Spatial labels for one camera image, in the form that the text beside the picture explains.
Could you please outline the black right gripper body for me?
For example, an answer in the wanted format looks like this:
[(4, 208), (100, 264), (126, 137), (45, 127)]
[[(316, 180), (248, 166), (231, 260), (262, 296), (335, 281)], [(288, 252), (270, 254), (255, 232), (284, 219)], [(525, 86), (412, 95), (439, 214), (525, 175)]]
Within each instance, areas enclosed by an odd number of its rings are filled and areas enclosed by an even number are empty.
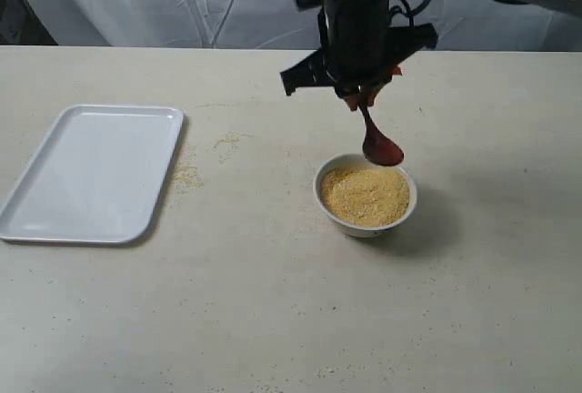
[(339, 96), (358, 93), (437, 45), (434, 26), (416, 25), (406, 0), (322, 0), (318, 8), (320, 47), (280, 73), (289, 96), (306, 87), (332, 87)]

